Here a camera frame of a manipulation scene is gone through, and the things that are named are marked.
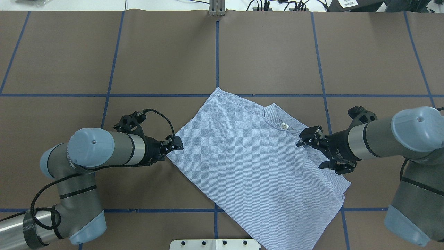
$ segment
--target light blue joint cap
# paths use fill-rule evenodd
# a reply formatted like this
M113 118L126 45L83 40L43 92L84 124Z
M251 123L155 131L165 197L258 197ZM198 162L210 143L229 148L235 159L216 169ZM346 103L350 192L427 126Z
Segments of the light blue joint cap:
M416 152L430 152L444 147L444 116L432 107L398 112L392 118L394 137L404 147Z
M42 171L42 173L43 173L46 177L48 177L48 178L50 178L50 179L55 179L55 178L54 178L54 176L52 176L52 175L49 173L49 170L48 170L48 159L49 159L49 155L52 153L52 151L53 151L57 146L59 146L59 145L61 145L61 144L62 144L62 143L56 145L55 147L52 147L52 148L46 150L46 152L43 153L42 157L40 158L40 170Z
M111 158L114 138L104 129L79 129L68 142L72 162L84 167L97 167Z
M69 237L71 244L79 245L92 241L93 239L102 235L107 229L107 223L105 221L105 211L102 211L92 221L86 224L82 229L77 231Z
M384 224L388 230L417 246L425 246L430 241L418 226L392 205L388 206Z

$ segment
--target light blue shirt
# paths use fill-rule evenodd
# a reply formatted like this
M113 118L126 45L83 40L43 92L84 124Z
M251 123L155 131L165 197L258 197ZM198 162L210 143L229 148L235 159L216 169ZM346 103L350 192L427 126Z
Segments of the light blue shirt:
M262 107L217 88L177 135L171 161L268 250L309 250L350 185L319 169L327 158L296 147L306 128L276 104Z

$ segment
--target white sticker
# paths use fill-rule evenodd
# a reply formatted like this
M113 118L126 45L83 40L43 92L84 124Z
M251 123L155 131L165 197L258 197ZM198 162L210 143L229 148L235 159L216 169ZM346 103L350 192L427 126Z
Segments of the white sticker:
M288 126L285 122L281 124L281 128L287 130L290 126Z
M343 8L348 8L358 5L358 2L356 2L356 0L338 0L338 1Z

